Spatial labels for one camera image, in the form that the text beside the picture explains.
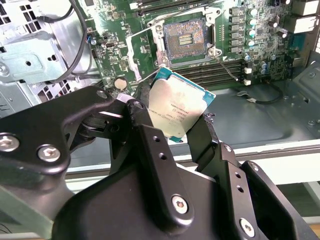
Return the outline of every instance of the black cable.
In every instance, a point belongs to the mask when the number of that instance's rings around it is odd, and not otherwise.
[[[280,99],[283,98],[284,93],[282,92],[282,90],[279,87],[277,87],[276,85],[274,85],[273,83],[271,83],[269,81],[266,81],[265,83],[268,84],[270,87],[272,87],[274,90],[276,90],[279,93],[279,95],[276,98],[274,98],[272,100],[269,100],[269,101],[260,101],[260,100],[257,100],[255,98],[251,97],[247,93],[247,91],[239,91],[238,89],[236,89],[236,91],[238,92],[237,96],[238,97],[243,97],[243,98],[245,98],[247,101],[249,101],[251,103],[260,104],[260,105],[274,104],[274,103],[276,103],[277,101],[279,101]]]
[[[69,10],[66,12],[66,14],[63,15],[62,17],[59,17],[59,18],[51,18],[51,17],[48,17],[48,16],[37,16],[36,19],[38,19],[39,21],[48,23],[48,24],[53,24],[55,22],[59,22],[59,21],[65,20],[67,17],[69,17],[70,14],[72,13],[73,9],[74,9],[74,7],[71,5]]]
[[[257,100],[255,102],[256,104],[262,104],[262,105],[274,104],[274,103],[276,103],[277,101],[279,101],[280,99],[282,99],[284,97],[284,93],[282,92],[282,90],[279,87],[277,87],[276,85],[274,85],[271,82],[267,82],[267,84],[270,87],[272,87],[274,90],[276,90],[279,93],[279,95],[275,99],[270,100],[270,101],[259,101],[259,100]]]
[[[2,225],[5,229],[7,229],[9,231],[9,233],[12,234],[12,232],[9,230],[9,228],[7,228],[5,225],[3,225],[2,223],[0,223],[0,225]]]
[[[86,75],[90,71],[90,69],[92,67],[92,62],[93,62],[93,56],[92,56],[92,53],[91,53],[91,44],[90,44],[90,42],[88,42],[88,48],[89,48],[90,62],[89,62],[89,66],[88,66],[87,70],[84,71],[84,72],[80,72],[80,73],[72,72],[72,75],[74,75],[74,76],[83,76],[83,75]]]
[[[79,79],[79,80],[85,80],[85,79],[101,79],[101,76],[100,74],[84,74],[84,75],[81,75],[81,76],[68,76],[65,78],[66,80],[76,80],[76,79]]]
[[[72,62],[72,64],[69,66],[69,68],[65,71],[64,74],[62,74],[60,77],[58,77],[56,80],[51,81],[51,83],[56,84],[59,83],[63,80],[65,80],[70,74],[72,74],[73,70],[75,70],[75,68],[77,67],[77,65],[79,64],[82,54],[84,52],[85,46],[86,46],[86,42],[87,42],[87,26],[86,26],[86,21],[84,19],[84,17],[82,16],[80,9],[78,8],[78,6],[76,5],[76,3],[74,2],[74,0],[69,0],[71,3],[71,6],[73,7],[76,15],[78,16],[79,20],[80,20],[80,24],[81,24],[81,28],[83,31],[83,35],[81,38],[81,42],[80,42],[80,46],[79,46],[79,50]]]

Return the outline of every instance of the screw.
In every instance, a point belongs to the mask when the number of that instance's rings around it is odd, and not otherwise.
[[[60,151],[52,145],[43,146],[38,151],[38,157],[49,163],[57,161],[60,155]]]
[[[91,45],[96,45],[96,44],[97,44],[97,40],[91,39],[91,40],[90,40],[90,44],[91,44]]]
[[[1,135],[0,136],[0,151],[2,152],[12,152],[19,147],[19,140],[11,135]]]
[[[133,104],[139,109],[143,109],[144,108],[144,106],[138,101],[135,101]]]
[[[155,30],[156,30],[156,31],[161,31],[161,30],[162,30],[162,26],[161,26],[161,25],[155,26]]]
[[[313,79],[316,76],[316,73],[313,71],[309,73],[309,78]]]
[[[98,90],[98,91],[96,91],[96,94],[103,99],[108,98],[108,95],[104,91]]]
[[[8,68],[5,65],[0,66],[0,72],[6,73],[8,71]]]
[[[224,145],[224,148],[228,151],[228,152],[232,152],[232,149],[231,149],[231,147],[229,147],[228,145]]]
[[[316,124],[316,121],[315,120],[310,120],[310,121],[308,121],[308,125],[310,125],[310,126],[313,126],[313,125],[315,125]]]
[[[254,169],[255,171],[259,171],[258,166],[257,166],[257,165],[255,165],[255,163],[254,163],[254,162],[250,162],[250,165],[253,167],[253,169]]]
[[[240,225],[242,230],[250,237],[253,238],[255,236],[254,227],[248,222],[245,218],[240,218]]]
[[[210,49],[208,49],[208,54],[209,54],[210,56],[212,56],[212,55],[215,54],[215,51],[214,51],[212,48],[210,48]]]
[[[171,201],[174,206],[174,209],[178,213],[185,214],[188,211],[188,204],[187,204],[186,200],[184,200],[182,197],[173,196]]]

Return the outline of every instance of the black ram slot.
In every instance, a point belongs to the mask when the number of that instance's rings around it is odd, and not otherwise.
[[[243,76],[244,62],[243,60],[224,62],[228,70],[241,79]],[[227,71],[219,64],[204,65],[176,70],[178,74],[199,84],[203,88],[212,86],[234,83],[235,80],[227,73]]]
[[[137,9],[136,11],[138,12],[139,16],[143,16],[148,13],[160,11],[160,10],[165,10],[169,8],[174,8],[174,7],[184,7],[186,5],[191,5],[191,4],[207,4],[209,0],[182,0],[178,2],[171,2],[167,4],[162,4],[159,6],[151,6],[147,7],[145,9]]]

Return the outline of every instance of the white connector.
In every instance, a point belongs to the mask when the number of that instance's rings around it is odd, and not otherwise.
[[[245,79],[245,80],[243,80],[243,84],[246,86],[249,86],[249,85],[251,85],[251,80]]]
[[[247,68],[247,67],[245,67],[245,68],[244,68],[244,73],[245,73],[245,74],[252,74],[252,68]]]

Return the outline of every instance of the green motherboard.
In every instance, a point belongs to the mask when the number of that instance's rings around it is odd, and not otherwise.
[[[78,5],[105,87],[133,94],[160,66],[209,90],[244,85],[245,67],[252,70],[252,84],[266,76],[285,79],[287,58],[303,47],[305,33],[284,29],[292,2],[276,1],[78,0]]]

